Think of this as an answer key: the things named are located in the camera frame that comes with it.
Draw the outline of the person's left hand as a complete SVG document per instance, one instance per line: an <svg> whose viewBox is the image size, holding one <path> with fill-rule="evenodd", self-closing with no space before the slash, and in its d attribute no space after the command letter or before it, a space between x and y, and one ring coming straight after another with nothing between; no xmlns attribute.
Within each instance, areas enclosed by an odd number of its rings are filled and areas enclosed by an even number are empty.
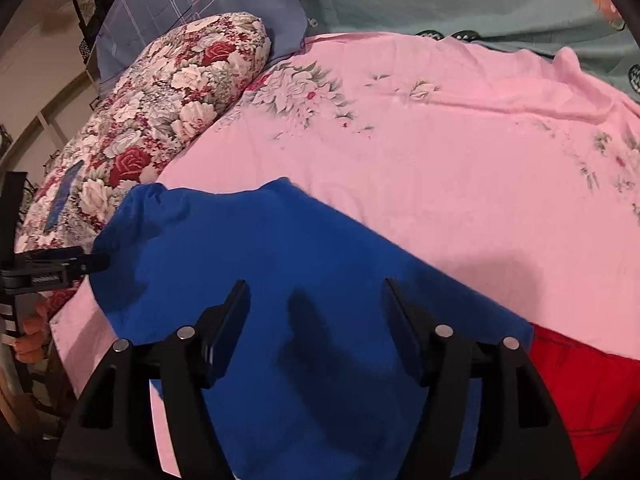
<svg viewBox="0 0 640 480"><path fill-rule="evenodd" d="M44 360L43 345L48 336L49 303L39 298L35 312L23 323L23 335L14 340L13 350L18 362L36 364Z"/></svg>

